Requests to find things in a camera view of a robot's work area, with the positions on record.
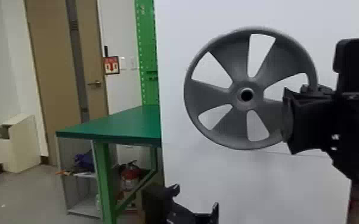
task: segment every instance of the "door handle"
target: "door handle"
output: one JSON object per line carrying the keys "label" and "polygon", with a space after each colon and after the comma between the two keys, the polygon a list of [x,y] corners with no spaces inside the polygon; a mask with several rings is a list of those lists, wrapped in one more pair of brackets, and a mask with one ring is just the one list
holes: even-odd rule
{"label": "door handle", "polygon": [[101,86],[101,82],[99,80],[95,80],[95,82],[89,82],[88,86],[96,86],[96,87],[100,87]]}

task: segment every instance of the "wooden door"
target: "wooden door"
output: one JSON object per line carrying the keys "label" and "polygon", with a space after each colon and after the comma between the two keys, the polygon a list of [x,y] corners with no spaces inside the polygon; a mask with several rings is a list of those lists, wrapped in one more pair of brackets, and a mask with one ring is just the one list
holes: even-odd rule
{"label": "wooden door", "polygon": [[49,162],[57,165],[55,131],[81,123],[66,2],[26,0],[26,11]]}
{"label": "wooden door", "polygon": [[[55,131],[81,123],[79,93],[86,97],[88,106],[82,109],[88,111],[90,119],[107,115],[97,0],[76,0],[75,5],[79,46],[72,43],[66,1],[26,0],[52,165],[57,165]],[[73,57],[75,48],[80,48],[75,51],[81,52],[80,65]],[[82,81],[77,79],[79,76],[85,81],[84,89]]]}
{"label": "wooden door", "polygon": [[97,0],[76,0],[89,118],[107,115],[107,94]]}

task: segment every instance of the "red fire extinguisher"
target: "red fire extinguisher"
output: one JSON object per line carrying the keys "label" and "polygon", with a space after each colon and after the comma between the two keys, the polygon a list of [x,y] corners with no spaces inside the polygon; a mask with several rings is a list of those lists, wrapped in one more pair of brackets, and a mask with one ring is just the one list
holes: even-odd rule
{"label": "red fire extinguisher", "polygon": [[124,171],[121,173],[122,189],[124,191],[132,191],[139,183],[139,175],[141,169],[135,165],[137,161],[131,161],[125,165]]}

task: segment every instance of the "wheel rim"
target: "wheel rim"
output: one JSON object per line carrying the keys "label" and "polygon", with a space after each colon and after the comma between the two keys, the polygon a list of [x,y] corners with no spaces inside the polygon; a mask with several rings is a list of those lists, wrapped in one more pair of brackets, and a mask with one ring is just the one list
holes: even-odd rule
{"label": "wheel rim", "polygon": [[[247,73],[251,35],[274,37],[262,66],[255,77]],[[231,77],[233,84],[225,89],[192,79],[194,69],[202,57],[210,52]],[[317,75],[312,59],[297,41],[266,28],[240,29],[219,36],[206,44],[191,62],[184,84],[184,101],[191,121],[205,137],[235,150],[255,150],[282,140],[282,102],[264,98],[269,86],[293,75],[305,73],[309,88],[317,88]],[[212,129],[206,128],[199,116],[221,105],[231,110]],[[247,133],[247,113],[254,110],[267,128],[269,136],[251,141]]]}

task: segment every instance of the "gray floor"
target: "gray floor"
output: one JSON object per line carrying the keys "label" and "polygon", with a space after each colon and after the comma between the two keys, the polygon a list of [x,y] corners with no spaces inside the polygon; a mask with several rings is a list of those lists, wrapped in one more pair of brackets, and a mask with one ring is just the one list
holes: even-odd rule
{"label": "gray floor", "polygon": [[[98,219],[67,215],[56,167],[40,165],[19,174],[0,174],[0,223],[99,224]],[[121,217],[119,223],[136,223]]]}

